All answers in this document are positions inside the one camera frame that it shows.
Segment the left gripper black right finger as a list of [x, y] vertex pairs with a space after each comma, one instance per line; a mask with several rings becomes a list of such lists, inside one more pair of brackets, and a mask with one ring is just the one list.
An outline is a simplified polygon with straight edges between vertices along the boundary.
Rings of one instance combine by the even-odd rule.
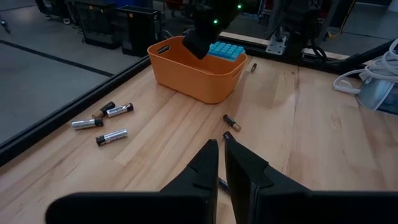
[[397, 224], [397, 193], [310, 190], [238, 143], [225, 140], [237, 223]]

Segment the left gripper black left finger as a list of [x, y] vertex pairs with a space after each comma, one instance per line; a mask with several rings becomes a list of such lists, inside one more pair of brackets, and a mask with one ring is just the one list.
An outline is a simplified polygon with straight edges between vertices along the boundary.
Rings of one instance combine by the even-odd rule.
[[158, 192], [78, 192], [53, 201], [46, 223], [215, 223], [219, 149], [208, 140]]

